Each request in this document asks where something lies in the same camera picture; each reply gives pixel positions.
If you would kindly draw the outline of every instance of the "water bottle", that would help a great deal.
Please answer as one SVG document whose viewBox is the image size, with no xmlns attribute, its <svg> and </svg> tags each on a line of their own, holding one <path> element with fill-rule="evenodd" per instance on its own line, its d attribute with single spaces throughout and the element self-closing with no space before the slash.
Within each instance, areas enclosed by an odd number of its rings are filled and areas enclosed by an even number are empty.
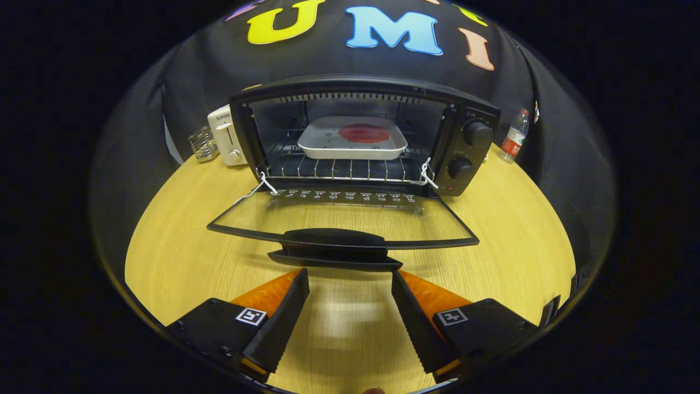
<svg viewBox="0 0 700 394">
<path fill-rule="evenodd" d="M 520 147 L 522 147 L 527 130 L 530 127 L 529 116 L 530 114 L 523 108 L 510 124 L 508 136 L 506 136 L 500 151 L 498 151 L 498 157 L 502 158 L 506 163 L 512 163 L 513 159 L 520 152 Z"/>
</svg>

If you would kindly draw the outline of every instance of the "white toaster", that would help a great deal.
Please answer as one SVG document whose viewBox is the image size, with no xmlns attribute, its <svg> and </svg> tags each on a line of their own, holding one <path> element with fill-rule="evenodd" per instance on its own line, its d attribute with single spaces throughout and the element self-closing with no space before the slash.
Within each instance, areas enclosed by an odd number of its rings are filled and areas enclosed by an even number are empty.
<svg viewBox="0 0 700 394">
<path fill-rule="evenodd" d="M 230 106 L 227 104 L 215 110 L 206 119 L 223 162 L 226 165 L 247 164 L 243 151 L 241 151 L 241 144 L 238 143 L 236 130 L 233 128 Z"/>
</svg>

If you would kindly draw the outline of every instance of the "oven knob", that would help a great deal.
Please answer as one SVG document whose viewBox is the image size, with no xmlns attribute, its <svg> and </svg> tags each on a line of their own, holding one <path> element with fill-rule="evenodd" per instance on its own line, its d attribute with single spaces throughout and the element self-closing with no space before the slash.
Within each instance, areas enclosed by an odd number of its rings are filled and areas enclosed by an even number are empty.
<svg viewBox="0 0 700 394">
<path fill-rule="evenodd" d="M 231 160 L 231 163 L 238 163 L 242 157 L 243 155 L 238 149 L 231 149 L 231 152 L 228 153 L 228 158 Z"/>
<path fill-rule="evenodd" d="M 494 131 L 479 121 L 473 121 L 464 129 L 464 139 L 473 147 L 489 146 L 494 140 Z"/>
<path fill-rule="evenodd" d="M 447 174 L 456 181 L 468 180 L 472 171 L 472 162 L 466 157 L 455 158 L 447 168 Z"/>
</svg>

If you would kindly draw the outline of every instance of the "pink letter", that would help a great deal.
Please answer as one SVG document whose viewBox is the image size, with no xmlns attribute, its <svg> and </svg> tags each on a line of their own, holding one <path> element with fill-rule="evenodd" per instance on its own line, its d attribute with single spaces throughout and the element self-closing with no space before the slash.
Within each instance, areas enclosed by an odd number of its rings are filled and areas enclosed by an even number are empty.
<svg viewBox="0 0 700 394">
<path fill-rule="evenodd" d="M 485 70 L 493 71 L 495 69 L 494 65 L 489 60 L 489 53 L 486 51 L 486 39 L 479 34 L 470 32 L 467 29 L 458 28 L 460 32 L 467 37 L 467 44 L 469 45 L 469 55 L 467 55 L 467 60 L 469 63 L 479 66 Z"/>
</svg>

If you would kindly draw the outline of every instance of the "glass oven door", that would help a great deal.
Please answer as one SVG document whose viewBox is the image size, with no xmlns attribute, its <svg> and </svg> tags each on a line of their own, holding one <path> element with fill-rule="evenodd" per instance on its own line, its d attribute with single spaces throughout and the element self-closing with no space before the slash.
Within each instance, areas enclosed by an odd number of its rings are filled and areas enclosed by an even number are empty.
<svg viewBox="0 0 700 394">
<path fill-rule="evenodd" d="M 439 198 L 354 186 L 286 188 L 279 189 L 276 196 L 258 191 L 237 201 L 207 228 L 273 242 L 283 240 L 286 233 L 304 229 L 359 231 L 383 238 L 387 250 L 479 243 Z M 313 245 L 314 237 L 304 243 Z"/>
</svg>

